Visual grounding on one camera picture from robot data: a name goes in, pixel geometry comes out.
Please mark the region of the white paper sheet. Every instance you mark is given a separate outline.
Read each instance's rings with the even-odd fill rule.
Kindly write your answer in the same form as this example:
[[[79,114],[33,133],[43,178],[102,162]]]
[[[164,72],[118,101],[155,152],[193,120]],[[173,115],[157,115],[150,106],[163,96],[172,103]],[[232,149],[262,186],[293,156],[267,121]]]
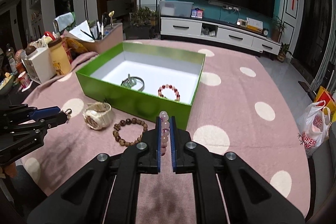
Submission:
[[[70,30],[70,34],[84,42],[93,43],[95,41],[87,20],[84,20],[78,26]]]

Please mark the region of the small floor potted plant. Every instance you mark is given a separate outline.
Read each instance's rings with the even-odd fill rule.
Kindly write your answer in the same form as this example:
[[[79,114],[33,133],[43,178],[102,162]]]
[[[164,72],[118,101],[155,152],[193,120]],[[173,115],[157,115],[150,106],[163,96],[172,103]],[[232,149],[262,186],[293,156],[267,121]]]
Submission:
[[[281,44],[280,51],[277,55],[277,60],[283,63],[287,57],[287,55],[293,56],[293,53],[289,50],[289,44]]]

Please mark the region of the tall potted plant on cabinet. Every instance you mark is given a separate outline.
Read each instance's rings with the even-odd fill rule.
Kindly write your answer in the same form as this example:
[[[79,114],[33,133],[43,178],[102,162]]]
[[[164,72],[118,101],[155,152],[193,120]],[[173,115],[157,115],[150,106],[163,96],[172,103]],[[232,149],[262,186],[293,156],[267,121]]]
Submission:
[[[274,16],[272,19],[271,39],[278,43],[281,34],[286,30],[285,22],[283,22],[278,16]]]

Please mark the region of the pink desk organizer box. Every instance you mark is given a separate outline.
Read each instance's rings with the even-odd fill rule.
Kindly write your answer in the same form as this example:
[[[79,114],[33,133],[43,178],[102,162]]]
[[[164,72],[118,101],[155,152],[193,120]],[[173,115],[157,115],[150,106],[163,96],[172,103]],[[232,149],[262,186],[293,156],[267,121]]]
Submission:
[[[89,52],[97,52],[104,53],[105,51],[113,48],[117,44],[123,42],[123,25],[122,23],[114,24],[114,27],[106,26],[105,28],[108,33],[104,35],[101,40],[95,40],[93,42],[86,42],[84,40],[80,40],[76,36],[73,36],[68,31],[64,32],[64,36],[68,37],[74,41],[80,43],[83,47],[85,47]]]

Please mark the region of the white plastic shopping bag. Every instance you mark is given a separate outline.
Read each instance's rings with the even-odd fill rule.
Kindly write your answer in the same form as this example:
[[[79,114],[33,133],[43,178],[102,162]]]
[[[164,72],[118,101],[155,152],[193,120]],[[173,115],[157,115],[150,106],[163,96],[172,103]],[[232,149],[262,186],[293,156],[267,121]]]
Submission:
[[[324,100],[311,103],[297,120],[298,139],[310,158],[329,137],[331,111]]]

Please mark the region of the silver bangle with green charm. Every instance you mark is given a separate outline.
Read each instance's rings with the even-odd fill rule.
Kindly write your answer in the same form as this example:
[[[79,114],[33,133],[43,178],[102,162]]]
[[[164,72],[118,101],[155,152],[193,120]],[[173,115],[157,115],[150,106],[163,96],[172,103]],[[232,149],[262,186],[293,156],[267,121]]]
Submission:
[[[145,82],[142,78],[137,77],[137,76],[131,76],[130,74],[127,75],[127,78],[124,79],[121,82],[121,86],[128,88],[128,89],[133,89],[136,87],[138,84],[141,84],[141,87],[138,89],[139,92],[142,92],[145,88]]]

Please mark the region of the green jewelry box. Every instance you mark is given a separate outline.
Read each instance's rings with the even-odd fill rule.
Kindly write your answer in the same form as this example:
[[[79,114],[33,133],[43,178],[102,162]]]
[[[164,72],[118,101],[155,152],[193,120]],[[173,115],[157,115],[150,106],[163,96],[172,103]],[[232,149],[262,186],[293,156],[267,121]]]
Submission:
[[[120,43],[76,72],[83,93],[147,121],[161,111],[186,129],[206,56],[202,53],[146,44]],[[127,75],[144,80],[142,92],[121,86]]]

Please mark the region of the yellow bottle brown cap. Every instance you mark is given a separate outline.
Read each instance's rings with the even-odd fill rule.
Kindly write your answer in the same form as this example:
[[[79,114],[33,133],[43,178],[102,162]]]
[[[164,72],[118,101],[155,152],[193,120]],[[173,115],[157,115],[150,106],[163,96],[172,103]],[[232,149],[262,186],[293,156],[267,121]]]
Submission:
[[[71,71],[71,64],[68,60],[66,50],[63,47],[62,38],[57,38],[48,43],[52,64],[59,76],[66,75]]]

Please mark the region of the pink polka dot blanket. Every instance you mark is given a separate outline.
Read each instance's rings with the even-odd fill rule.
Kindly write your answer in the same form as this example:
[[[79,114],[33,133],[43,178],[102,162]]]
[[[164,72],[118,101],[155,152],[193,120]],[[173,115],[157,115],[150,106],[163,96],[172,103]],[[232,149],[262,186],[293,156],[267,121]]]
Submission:
[[[175,121],[175,172],[166,111],[160,171],[156,120],[112,108],[109,127],[84,122],[86,106],[100,101],[83,93],[76,72],[98,55],[79,56],[70,74],[37,87],[28,104],[72,114],[22,157],[47,195],[28,223],[304,223],[309,171],[284,98],[255,57],[204,55],[187,128]]]

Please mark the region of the orange paper bag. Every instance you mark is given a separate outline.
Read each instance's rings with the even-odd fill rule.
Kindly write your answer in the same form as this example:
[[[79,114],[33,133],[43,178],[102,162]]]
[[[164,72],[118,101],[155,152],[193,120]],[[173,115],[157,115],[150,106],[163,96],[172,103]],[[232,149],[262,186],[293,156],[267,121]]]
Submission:
[[[319,87],[318,93],[314,99],[314,102],[321,102],[319,106],[321,106],[323,102],[325,102],[325,106],[330,109],[331,114],[335,113],[335,108],[336,108],[335,99],[323,86]]]

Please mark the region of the white carton box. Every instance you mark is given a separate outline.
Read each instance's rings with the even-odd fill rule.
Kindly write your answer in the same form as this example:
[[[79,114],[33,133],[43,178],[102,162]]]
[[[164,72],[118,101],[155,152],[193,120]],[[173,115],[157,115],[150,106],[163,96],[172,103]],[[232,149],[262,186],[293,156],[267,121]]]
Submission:
[[[37,48],[22,58],[23,65],[33,81],[43,84],[56,75],[48,47]]]

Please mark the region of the white tv cabinet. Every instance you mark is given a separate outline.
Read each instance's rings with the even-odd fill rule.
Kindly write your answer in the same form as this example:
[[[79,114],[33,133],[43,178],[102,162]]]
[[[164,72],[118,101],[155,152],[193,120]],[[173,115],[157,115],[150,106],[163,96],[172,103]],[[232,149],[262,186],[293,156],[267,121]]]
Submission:
[[[280,53],[281,45],[261,35],[232,27],[227,24],[193,18],[161,16],[161,37],[174,37],[185,40],[202,40],[221,43],[257,53]]]

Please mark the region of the potted green plant black pot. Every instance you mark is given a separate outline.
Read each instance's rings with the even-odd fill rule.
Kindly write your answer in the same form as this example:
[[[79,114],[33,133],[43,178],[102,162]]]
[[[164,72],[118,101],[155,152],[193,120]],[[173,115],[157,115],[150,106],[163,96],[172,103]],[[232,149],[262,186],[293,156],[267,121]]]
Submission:
[[[130,26],[124,29],[126,40],[154,39],[158,34],[159,15],[148,7],[130,13]]]

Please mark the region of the clear plastic storage bin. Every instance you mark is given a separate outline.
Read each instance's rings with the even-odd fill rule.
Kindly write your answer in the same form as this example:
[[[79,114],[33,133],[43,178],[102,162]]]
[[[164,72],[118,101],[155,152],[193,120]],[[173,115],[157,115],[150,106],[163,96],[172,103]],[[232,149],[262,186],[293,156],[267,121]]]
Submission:
[[[160,14],[161,16],[181,16],[189,18],[193,4],[193,2],[160,1]]]

